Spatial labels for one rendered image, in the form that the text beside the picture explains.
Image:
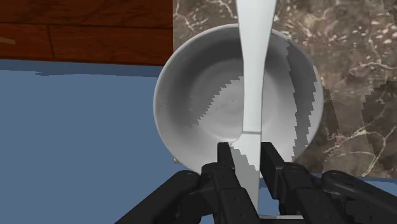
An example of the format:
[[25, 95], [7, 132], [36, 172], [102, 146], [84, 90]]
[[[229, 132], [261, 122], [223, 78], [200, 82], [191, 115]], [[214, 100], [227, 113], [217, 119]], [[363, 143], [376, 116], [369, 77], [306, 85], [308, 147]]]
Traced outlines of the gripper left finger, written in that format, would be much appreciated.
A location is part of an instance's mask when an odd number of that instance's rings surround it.
[[203, 165], [200, 174], [175, 173], [115, 224], [200, 224], [209, 214], [214, 224], [260, 224], [227, 143], [218, 143], [217, 161]]

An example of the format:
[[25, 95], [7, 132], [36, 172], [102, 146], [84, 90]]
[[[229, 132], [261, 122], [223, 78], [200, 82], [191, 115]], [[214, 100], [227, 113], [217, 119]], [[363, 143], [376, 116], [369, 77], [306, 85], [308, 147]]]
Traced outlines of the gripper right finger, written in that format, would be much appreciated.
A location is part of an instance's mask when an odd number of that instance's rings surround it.
[[397, 224], [397, 196], [342, 171], [317, 178], [272, 143], [261, 143], [260, 171], [280, 213], [301, 214], [305, 224]]

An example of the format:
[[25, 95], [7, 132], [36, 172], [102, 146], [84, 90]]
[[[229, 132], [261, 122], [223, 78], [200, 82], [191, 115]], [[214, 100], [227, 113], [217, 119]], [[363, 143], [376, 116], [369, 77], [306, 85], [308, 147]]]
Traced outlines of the silver table knife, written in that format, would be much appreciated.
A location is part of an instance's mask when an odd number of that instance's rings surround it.
[[237, 177], [258, 210], [263, 79], [277, 0], [236, 0], [243, 58], [243, 119], [240, 136], [230, 144], [247, 158], [237, 166]]

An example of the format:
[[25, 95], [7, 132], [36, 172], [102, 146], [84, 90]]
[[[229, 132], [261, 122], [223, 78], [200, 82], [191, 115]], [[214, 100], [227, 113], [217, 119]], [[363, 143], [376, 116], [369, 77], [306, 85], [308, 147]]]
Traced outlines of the white bowl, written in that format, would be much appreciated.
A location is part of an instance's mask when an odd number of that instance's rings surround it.
[[[153, 100], [158, 133], [176, 160], [200, 172], [216, 161], [218, 143], [239, 137], [243, 100], [239, 28], [208, 29], [183, 43], [160, 73]], [[274, 31], [265, 63], [262, 141], [272, 143], [283, 160], [296, 160], [318, 130], [323, 103], [312, 60]]]

